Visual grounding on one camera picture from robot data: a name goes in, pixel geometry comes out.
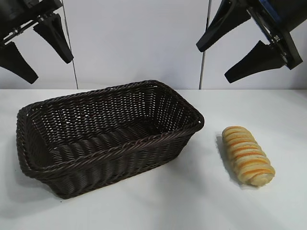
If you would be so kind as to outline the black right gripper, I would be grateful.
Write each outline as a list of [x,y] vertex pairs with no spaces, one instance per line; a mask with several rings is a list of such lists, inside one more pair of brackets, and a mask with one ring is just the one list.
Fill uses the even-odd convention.
[[[268,45],[258,41],[254,48],[224,75],[229,83],[255,73],[303,62],[290,32],[307,19],[305,0],[250,0],[249,13],[262,30]],[[206,51],[221,37],[251,19],[245,0],[222,0],[206,32],[196,43]]]

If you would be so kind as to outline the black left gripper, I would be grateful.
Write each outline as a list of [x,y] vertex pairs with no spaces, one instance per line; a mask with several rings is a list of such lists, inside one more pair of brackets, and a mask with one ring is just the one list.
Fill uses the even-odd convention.
[[0,66],[33,84],[38,75],[22,57],[14,42],[9,42],[40,18],[34,31],[48,42],[62,60],[69,64],[73,54],[66,41],[61,17],[53,14],[61,7],[60,0],[2,0],[0,2]]

